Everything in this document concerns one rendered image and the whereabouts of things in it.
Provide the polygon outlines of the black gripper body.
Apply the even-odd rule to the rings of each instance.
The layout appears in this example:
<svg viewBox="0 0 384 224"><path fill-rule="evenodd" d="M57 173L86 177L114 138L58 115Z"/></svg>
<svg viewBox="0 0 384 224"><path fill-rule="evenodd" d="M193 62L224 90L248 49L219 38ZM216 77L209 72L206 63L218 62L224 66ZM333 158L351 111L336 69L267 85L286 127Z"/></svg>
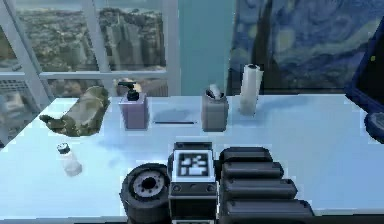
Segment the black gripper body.
<svg viewBox="0 0 384 224"><path fill-rule="evenodd" d="M120 191L128 221L131 224L169 224L169 185L164 164L142 164L128 173Z"/></svg>

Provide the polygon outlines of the clear salt shaker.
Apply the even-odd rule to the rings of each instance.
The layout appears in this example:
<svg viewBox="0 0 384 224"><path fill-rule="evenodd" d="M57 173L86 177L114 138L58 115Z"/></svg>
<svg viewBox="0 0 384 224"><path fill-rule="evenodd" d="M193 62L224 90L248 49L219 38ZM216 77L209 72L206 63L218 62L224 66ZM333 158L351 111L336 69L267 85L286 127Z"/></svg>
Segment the clear salt shaker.
<svg viewBox="0 0 384 224"><path fill-rule="evenodd" d="M72 152L67 143L61 143L57 146L57 151L60 155L63 169L68 176L76 176L82 172L82 165L77 160L77 157Z"/></svg>

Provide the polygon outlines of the purple soap dispenser bottle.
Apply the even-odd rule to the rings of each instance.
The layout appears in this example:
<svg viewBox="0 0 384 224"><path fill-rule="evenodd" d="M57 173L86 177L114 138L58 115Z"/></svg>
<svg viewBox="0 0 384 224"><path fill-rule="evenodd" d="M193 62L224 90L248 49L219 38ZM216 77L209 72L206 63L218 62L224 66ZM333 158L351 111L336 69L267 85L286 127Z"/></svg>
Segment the purple soap dispenser bottle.
<svg viewBox="0 0 384 224"><path fill-rule="evenodd" d="M147 95L135 89L135 82L120 81L118 85L128 89L119 102L125 129L145 130L149 121Z"/></svg>

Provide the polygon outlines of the olive green crumpled cloth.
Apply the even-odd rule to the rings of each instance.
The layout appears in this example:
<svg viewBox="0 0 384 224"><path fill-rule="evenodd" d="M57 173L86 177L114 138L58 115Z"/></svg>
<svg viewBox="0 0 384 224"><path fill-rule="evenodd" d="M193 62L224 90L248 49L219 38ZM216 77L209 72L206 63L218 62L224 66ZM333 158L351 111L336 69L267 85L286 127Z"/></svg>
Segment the olive green crumpled cloth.
<svg viewBox="0 0 384 224"><path fill-rule="evenodd" d="M39 119L57 134L68 137L91 136L100 131L109 104L108 91L101 86L92 86L60 118L40 115Z"/></svg>

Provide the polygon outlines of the grey tissue box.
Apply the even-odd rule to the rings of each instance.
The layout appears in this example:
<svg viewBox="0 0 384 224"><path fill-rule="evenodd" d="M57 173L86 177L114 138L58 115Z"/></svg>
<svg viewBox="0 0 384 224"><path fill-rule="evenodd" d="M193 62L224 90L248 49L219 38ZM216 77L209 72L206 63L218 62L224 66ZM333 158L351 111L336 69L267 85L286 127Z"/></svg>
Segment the grey tissue box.
<svg viewBox="0 0 384 224"><path fill-rule="evenodd" d="M229 104L226 95L216 84L210 84L202 96L201 124L204 132L224 132Z"/></svg>

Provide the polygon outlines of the white paper towel roll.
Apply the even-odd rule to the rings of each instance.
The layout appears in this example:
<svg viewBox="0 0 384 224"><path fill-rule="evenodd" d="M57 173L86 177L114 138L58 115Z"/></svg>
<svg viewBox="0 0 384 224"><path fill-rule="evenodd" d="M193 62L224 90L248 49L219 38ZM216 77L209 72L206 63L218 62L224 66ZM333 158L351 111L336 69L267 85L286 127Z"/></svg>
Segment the white paper towel roll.
<svg viewBox="0 0 384 224"><path fill-rule="evenodd" d="M240 113L253 116L263 79L263 71L258 65L248 64L243 70L243 79L240 92Z"/></svg>

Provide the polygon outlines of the white framed window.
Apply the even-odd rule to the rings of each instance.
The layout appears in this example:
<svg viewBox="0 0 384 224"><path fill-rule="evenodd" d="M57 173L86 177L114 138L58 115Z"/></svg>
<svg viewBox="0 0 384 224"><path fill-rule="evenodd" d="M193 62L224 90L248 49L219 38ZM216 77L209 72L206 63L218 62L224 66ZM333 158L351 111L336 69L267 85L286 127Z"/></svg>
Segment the white framed window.
<svg viewBox="0 0 384 224"><path fill-rule="evenodd" d="M181 95L180 41L178 0L162 0L162 20L166 69L164 71L111 71L104 45L104 39L96 12L95 0L79 0L85 15L93 52L99 67L98 71L43 72L31 43L17 16L13 0L0 0L0 26L7 37L17 59L22 65L23 74L16 72L0 73L5 80L23 80L32 97L32 111L41 112L52 102L53 95L48 83L40 75L57 79L100 79L103 85L115 96L113 80L124 77L165 77L169 96Z"/></svg>

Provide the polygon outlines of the blue swirl wall painting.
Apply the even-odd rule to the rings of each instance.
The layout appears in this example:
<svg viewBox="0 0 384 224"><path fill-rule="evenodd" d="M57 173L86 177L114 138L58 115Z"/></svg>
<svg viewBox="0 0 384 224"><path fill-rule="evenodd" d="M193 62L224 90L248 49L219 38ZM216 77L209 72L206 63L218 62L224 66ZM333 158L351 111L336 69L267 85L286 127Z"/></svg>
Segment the blue swirl wall painting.
<svg viewBox="0 0 384 224"><path fill-rule="evenodd" d="M384 18L384 0L236 0L227 93L243 68L264 69L262 91L338 92Z"/></svg>

